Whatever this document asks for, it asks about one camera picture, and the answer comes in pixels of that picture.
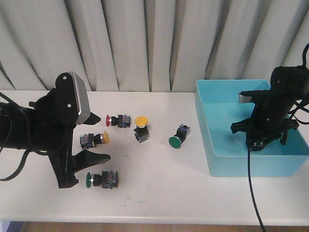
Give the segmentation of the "black gripper body screen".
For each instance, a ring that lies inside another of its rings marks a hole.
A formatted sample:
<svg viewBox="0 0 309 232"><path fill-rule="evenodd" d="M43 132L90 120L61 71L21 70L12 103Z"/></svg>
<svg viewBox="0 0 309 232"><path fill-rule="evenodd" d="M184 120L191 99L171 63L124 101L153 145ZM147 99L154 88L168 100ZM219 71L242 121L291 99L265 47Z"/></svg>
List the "black gripper body screen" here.
<svg viewBox="0 0 309 232"><path fill-rule="evenodd" d="M78 183L72 161L72 135L75 125L61 122L66 113L65 97L74 97L73 77L68 72L60 74L56 86L45 96L30 101L24 117L27 126L29 148L42 156L48 156L56 175L58 187L71 188Z"/></svg>
<svg viewBox="0 0 309 232"><path fill-rule="evenodd" d="M285 130L297 129L297 121L288 119L287 115L298 97L276 94L272 90L250 90L240 93L252 96L254 108L249 118L231 124L233 134L239 131L249 132L254 137L263 138L266 146L280 139Z"/></svg>

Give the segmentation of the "black gripper finger screen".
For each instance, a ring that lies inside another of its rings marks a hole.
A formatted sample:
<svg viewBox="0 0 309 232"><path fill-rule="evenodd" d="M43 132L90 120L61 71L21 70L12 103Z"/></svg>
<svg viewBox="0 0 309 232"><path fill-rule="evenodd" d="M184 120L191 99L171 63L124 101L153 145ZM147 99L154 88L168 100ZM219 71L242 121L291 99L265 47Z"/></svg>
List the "black gripper finger screen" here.
<svg viewBox="0 0 309 232"><path fill-rule="evenodd" d="M249 132L246 133L246 147L249 151L252 151L253 148L253 135L251 135Z"/></svg>
<svg viewBox="0 0 309 232"><path fill-rule="evenodd" d="M282 137L280 139L280 143L282 145L286 145L286 141L287 141L287 137L288 137L288 130L285 130L282 134Z"/></svg>
<svg viewBox="0 0 309 232"><path fill-rule="evenodd" d="M101 121L101 118L94 113L90 113L89 118L83 123L84 125L95 125Z"/></svg>
<svg viewBox="0 0 309 232"><path fill-rule="evenodd" d="M111 156L108 154L94 153L89 150L82 150L78 154L72 156L73 171L79 172L88 167L108 162Z"/></svg>

